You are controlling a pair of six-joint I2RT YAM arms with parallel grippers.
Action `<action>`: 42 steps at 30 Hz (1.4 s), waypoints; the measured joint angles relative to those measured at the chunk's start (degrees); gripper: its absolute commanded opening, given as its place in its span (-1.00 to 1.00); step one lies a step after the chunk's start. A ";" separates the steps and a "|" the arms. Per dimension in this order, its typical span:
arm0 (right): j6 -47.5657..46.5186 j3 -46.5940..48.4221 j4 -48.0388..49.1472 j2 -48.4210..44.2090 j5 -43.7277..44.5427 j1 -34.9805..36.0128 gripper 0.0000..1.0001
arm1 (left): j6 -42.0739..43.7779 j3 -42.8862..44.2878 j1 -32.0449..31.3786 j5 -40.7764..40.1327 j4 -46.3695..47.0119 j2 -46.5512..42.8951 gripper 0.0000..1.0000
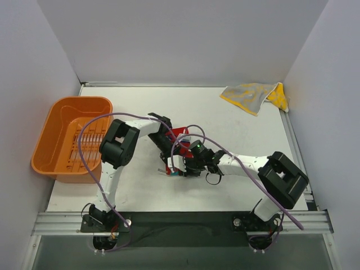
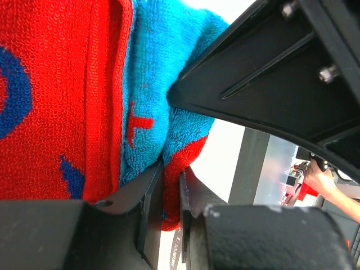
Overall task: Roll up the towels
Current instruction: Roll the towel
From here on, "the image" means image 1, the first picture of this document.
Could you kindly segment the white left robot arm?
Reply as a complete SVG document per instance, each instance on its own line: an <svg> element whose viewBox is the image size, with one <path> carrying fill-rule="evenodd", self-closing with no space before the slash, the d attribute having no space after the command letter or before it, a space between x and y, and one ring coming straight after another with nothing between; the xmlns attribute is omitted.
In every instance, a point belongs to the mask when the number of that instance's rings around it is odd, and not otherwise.
<svg viewBox="0 0 360 270"><path fill-rule="evenodd" d="M172 142L166 135L172 130L166 116L149 113L149 118L132 121L115 119L100 144L101 175L96 201L89 208L93 224L102 232L113 227L120 218L115 210L115 195L122 170L131 161L139 138L148 136L160 150L160 158L167 163Z"/></svg>

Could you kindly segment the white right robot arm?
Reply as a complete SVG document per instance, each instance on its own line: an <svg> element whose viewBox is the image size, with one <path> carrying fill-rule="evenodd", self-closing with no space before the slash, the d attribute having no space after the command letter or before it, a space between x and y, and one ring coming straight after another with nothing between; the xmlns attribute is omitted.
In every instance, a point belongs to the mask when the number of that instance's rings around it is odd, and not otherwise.
<svg viewBox="0 0 360 270"><path fill-rule="evenodd" d="M222 176L248 176L264 193L250 215L255 230L263 230L270 219L283 212L300 229L303 225L288 211L293 209L309 184L307 175L284 153L269 156L245 156L213 150L197 140L190 145L192 158L184 157L175 167L182 172L194 170Z"/></svg>

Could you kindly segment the red blue patterned towel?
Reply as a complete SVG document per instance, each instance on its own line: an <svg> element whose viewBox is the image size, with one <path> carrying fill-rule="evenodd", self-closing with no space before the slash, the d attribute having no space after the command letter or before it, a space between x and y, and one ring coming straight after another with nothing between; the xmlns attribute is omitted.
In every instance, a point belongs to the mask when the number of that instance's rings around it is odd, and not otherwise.
<svg viewBox="0 0 360 270"><path fill-rule="evenodd" d="M171 141L171 143L174 143L175 139L182 135L182 134L189 134L187 127L181 127L181 128L173 128L172 132L174 135L171 135L170 131L166 132L166 137ZM190 139L189 138L183 138L180 140L180 143L177 143L175 149L174 149L174 155L181 155L183 158L193 158L193 155L191 152L187 149L187 147L190 146ZM180 171L172 172L171 169L165 165L165 173L168 176L179 176Z"/></svg>

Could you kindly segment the grey yellow towel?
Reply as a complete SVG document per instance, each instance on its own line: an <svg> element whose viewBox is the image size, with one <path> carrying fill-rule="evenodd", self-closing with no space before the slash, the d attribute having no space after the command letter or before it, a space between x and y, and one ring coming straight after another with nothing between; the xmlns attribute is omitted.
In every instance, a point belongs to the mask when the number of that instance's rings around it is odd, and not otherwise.
<svg viewBox="0 0 360 270"><path fill-rule="evenodd" d="M220 98L253 116L258 116L265 102L272 103L285 113L289 112L284 85L281 82L275 84L249 83L226 87L220 94Z"/></svg>

